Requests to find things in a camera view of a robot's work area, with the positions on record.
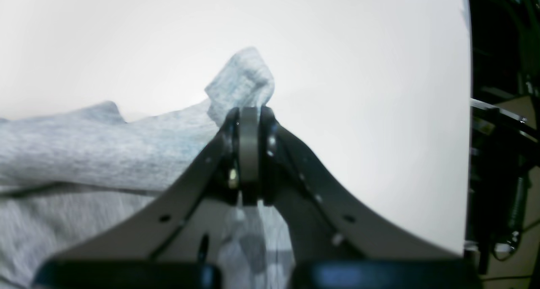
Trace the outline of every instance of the white surface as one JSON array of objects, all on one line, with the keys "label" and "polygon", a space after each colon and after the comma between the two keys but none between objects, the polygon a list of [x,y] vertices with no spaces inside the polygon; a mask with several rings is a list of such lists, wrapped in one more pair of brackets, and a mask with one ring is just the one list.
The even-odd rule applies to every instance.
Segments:
[{"label": "white surface", "polygon": [[0,0],[0,116],[179,110],[250,45],[282,125],[376,212],[461,253],[467,0]]}]

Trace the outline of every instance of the hole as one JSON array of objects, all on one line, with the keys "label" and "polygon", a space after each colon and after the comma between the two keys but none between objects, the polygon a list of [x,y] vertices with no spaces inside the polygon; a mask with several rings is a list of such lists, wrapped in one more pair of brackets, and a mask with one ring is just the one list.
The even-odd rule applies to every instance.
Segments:
[{"label": "hole", "polygon": [[198,262],[204,262],[206,260],[209,244],[210,244],[210,237],[208,237],[208,234],[205,234],[201,239],[201,245],[199,245],[199,252],[197,253]]},{"label": "hole", "polygon": [[159,217],[160,222],[168,222],[170,220],[170,214],[165,214]]},{"label": "hole", "polygon": [[352,217],[352,216],[350,216],[350,215],[348,215],[348,214],[343,215],[343,219],[344,219],[344,220],[347,220],[347,221],[350,222],[351,224],[352,224],[353,222],[356,221],[356,219],[355,219],[354,217]]}]

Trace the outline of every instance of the gray fabric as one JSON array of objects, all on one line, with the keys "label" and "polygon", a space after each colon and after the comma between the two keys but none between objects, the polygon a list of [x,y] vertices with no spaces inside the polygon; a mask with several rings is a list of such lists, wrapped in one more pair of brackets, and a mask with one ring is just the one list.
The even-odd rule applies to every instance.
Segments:
[{"label": "gray fabric", "polygon": [[[0,119],[0,289],[27,287],[39,264],[129,218],[170,186],[235,106],[261,106],[274,82],[256,49],[206,87],[208,100],[126,123],[112,102],[56,116]],[[233,208],[219,265],[227,288],[284,287],[294,263],[273,208]]]}]

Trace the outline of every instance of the gray cloth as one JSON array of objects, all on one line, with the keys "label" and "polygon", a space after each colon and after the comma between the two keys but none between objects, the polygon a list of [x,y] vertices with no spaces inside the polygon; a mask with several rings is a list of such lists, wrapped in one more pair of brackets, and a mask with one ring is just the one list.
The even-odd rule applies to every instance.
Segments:
[{"label": "gray cloth", "polygon": [[[0,119],[0,289],[28,287],[50,255],[129,218],[166,189],[235,106],[274,89],[256,49],[206,87],[208,100],[126,123],[112,102],[56,116]],[[274,208],[232,208],[218,263],[227,288],[282,288],[294,264]]]}]

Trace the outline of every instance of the black metal bracket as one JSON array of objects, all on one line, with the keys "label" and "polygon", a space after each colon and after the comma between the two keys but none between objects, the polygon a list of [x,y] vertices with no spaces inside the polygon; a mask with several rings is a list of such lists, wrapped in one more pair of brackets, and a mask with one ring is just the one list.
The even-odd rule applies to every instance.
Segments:
[{"label": "black metal bracket", "polygon": [[459,256],[400,229],[344,189],[270,108],[234,108],[182,176],[129,220],[50,258],[41,288],[220,288],[222,220],[263,200],[289,226],[294,288],[477,287]]}]

